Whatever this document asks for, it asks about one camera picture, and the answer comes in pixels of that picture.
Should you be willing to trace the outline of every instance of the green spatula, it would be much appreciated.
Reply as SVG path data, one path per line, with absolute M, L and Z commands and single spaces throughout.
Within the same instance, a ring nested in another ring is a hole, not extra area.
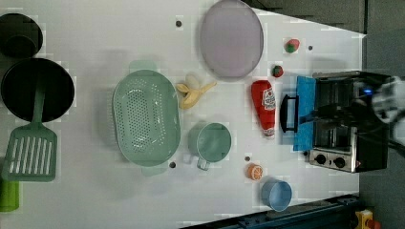
M 54 180 L 57 137 L 42 125 L 44 99 L 45 83 L 39 74 L 32 122 L 11 132 L 2 173 L 5 180 Z

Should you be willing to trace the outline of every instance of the green mug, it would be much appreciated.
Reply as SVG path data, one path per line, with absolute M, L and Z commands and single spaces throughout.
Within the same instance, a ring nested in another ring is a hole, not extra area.
M 231 147 L 231 135 L 220 123 L 199 123 L 188 134 L 188 149 L 199 157 L 197 167 L 208 170 L 209 164 L 224 159 Z

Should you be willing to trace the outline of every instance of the bowl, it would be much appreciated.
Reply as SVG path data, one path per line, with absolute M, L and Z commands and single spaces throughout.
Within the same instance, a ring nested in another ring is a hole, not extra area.
M 292 198 L 292 190 L 289 184 L 278 179 L 267 181 L 262 187 L 262 201 L 276 212 L 282 212 L 288 208 Z

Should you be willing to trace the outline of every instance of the red bottle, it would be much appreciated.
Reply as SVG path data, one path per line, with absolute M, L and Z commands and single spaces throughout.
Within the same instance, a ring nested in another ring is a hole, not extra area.
M 258 80 L 251 87 L 253 104 L 266 136 L 274 135 L 276 100 L 271 84 L 267 80 Z

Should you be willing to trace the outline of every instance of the red toy item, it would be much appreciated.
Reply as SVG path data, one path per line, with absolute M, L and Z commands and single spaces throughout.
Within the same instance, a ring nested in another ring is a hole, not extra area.
M 267 80 L 258 80 L 252 84 L 251 93 L 264 134 L 274 135 L 276 100 L 271 84 Z
M 286 48 L 286 52 L 288 52 L 288 53 L 296 52 L 298 50 L 298 48 L 300 48 L 300 41 L 297 39 L 290 39 L 286 43 L 285 48 Z
M 276 65 L 273 68 L 272 74 L 276 78 L 281 77 L 284 74 L 283 67 L 281 67 L 280 65 Z

